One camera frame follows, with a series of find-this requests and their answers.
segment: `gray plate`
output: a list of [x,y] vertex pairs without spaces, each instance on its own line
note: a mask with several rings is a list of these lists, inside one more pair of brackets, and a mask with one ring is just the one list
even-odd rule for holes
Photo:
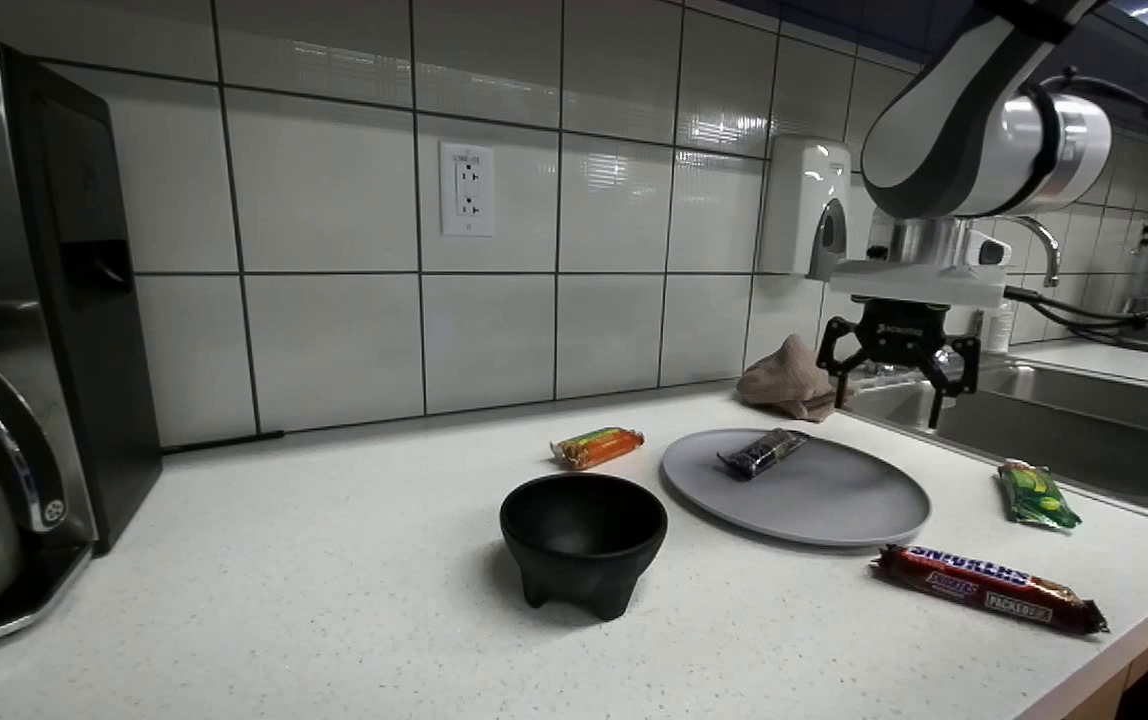
[[901,468],[803,430],[793,454],[757,478],[731,478],[716,451],[735,451],[757,434],[763,429],[719,429],[677,438],[659,461],[667,486],[699,517],[786,545],[905,545],[930,517],[929,493]]

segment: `candy bar wrapper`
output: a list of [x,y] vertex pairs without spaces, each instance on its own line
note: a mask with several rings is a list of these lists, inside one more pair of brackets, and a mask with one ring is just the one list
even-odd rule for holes
[[1106,631],[1091,600],[1081,600],[1062,583],[1050,583],[1050,581],[1040,581],[1040,577],[1026,577],[1002,565],[988,565],[988,559],[886,545],[875,559],[875,577],[929,592],[929,597],[945,597],[957,602],[1016,615],[1016,619],[1045,625],[1045,626],[1072,631],[1072,634]]
[[1068,508],[1048,468],[1006,461],[1000,464],[994,482],[1002,497],[1002,517],[1013,523],[1032,523],[1032,528],[1050,528],[1050,530],[1068,530],[1081,523],[1081,517]]
[[645,444],[645,434],[632,429],[597,429],[597,430],[546,444],[546,451],[560,468],[585,471],[585,468],[606,464],[617,454],[626,454],[639,444]]

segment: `green snack package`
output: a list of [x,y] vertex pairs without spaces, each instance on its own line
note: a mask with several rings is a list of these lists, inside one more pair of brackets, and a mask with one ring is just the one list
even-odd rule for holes
[[1050,528],[1050,530],[1068,530],[1081,523],[1081,517],[1068,508],[1048,468],[1006,461],[1000,464],[994,482],[1002,497],[1002,517],[1013,523],[1032,523],[1032,528]]

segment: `black molcajete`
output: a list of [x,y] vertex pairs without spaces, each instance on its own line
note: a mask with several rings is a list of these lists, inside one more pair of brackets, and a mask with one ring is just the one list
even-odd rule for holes
[[576,602],[617,619],[665,541],[652,493],[617,474],[544,474],[500,504],[500,530],[523,570],[523,600]]

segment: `tile backsplash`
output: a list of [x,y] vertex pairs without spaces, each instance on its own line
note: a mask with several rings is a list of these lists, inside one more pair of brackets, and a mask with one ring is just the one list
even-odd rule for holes
[[[855,305],[757,268],[772,134],[859,151],[915,74],[719,0],[0,0],[0,38],[110,103],[167,448],[727,379],[786,330],[815,342]],[[443,230],[443,142],[492,151],[494,230]],[[869,207],[855,186],[852,229]],[[1045,218],[1055,294],[1110,306],[1148,134]],[[1040,283],[1013,218],[975,229]]]

